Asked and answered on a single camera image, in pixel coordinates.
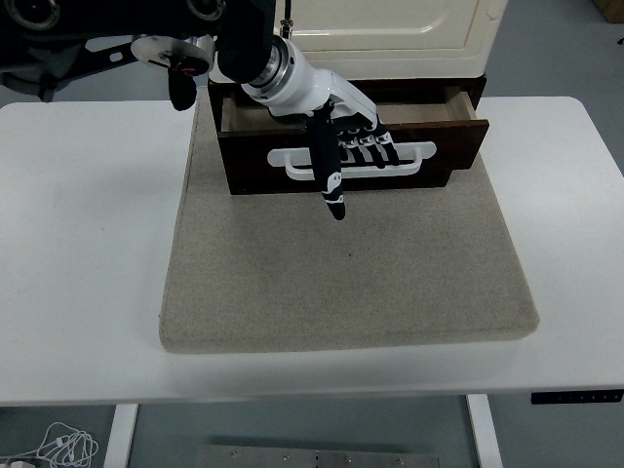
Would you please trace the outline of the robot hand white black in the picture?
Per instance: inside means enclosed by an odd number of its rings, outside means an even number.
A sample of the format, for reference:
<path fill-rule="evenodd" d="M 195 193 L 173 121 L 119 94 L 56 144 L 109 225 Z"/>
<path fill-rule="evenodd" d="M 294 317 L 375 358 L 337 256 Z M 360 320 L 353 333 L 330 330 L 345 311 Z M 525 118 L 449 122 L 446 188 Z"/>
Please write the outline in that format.
<path fill-rule="evenodd" d="M 315 183 L 336 220 L 345 217 L 341 156 L 347 149 L 365 148 L 380 169 L 399 164 L 375 104 L 336 73 L 313 67 L 289 40 L 274 38 L 264 69 L 242 89 L 274 120 L 306 132 Z"/>

